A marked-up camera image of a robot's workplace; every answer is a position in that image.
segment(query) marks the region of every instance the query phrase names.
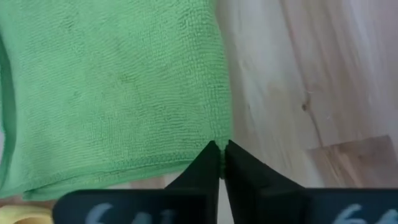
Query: yellow object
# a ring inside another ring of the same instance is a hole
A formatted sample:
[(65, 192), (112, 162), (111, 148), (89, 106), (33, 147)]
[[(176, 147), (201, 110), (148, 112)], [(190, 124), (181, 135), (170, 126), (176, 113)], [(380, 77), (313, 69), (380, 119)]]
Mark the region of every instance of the yellow object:
[(0, 208), (1, 224), (53, 224), (51, 210), (28, 205)]

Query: printed number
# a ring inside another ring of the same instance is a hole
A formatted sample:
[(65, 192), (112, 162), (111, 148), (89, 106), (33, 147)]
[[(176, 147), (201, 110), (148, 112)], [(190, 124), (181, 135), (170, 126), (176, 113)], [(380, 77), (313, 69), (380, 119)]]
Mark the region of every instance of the printed number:
[[(105, 224), (101, 223), (101, 217), (113, 206), (110, 203), (101, 203), (96, 205), (88, 212), (86, 217), (86, 224)], [(166, 209), (160, 213), (162, 215), (162, 222), (160, 224), (173, 224), (175, 211)], [(139, 212), (134, 217), (131, 224), (152, 224), (152, 215), (146, 212)]]
[[(333, 224), (368, 224), (361, 218), (350, 218), (355, 212), (362, 210), (362, 206), (359, 204), (352, 204), (344, 209), (333, 222)], [(398, 212), (397, 210), (388, 210), (379, 221), (375, 224), (398, 224)]]

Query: wood grain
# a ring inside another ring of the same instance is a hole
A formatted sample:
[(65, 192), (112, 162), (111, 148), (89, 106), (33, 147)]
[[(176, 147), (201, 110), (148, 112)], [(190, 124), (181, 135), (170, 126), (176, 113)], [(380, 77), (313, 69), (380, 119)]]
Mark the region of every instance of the wood grain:
[(327, 187), (398, 187), (390, 137), (369, 138), (310, 151)]

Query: green microfiber towel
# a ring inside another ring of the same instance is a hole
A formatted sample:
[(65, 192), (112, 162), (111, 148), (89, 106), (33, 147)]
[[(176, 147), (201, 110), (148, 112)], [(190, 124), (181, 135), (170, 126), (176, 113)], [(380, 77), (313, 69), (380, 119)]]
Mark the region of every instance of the green microfiber towel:
[(0, 197), (182, 170), (231, 137), (213, 0), (1, 0), (0, 35)]

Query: black plastic jaw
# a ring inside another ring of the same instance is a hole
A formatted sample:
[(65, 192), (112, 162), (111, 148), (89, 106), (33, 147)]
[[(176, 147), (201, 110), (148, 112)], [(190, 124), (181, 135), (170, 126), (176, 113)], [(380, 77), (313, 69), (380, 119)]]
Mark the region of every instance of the black plastic jaw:
[(225, 182), (235, 224), (302, 223), (302, 186), (284, 177), (230, 141)]
[(217, 223), (218, 188), (220, 184), (221, 152), (214, 141), (165, 189), (200, 189), (208, 197), (208, 223)]
[(54, 223), (216, 224), (225, 165), (235, 224), (398, 224), (398, 190), (305, 189), (232, 141), (223, 154), (209, 142), (165, 189), (67, 194), (53, 209)]

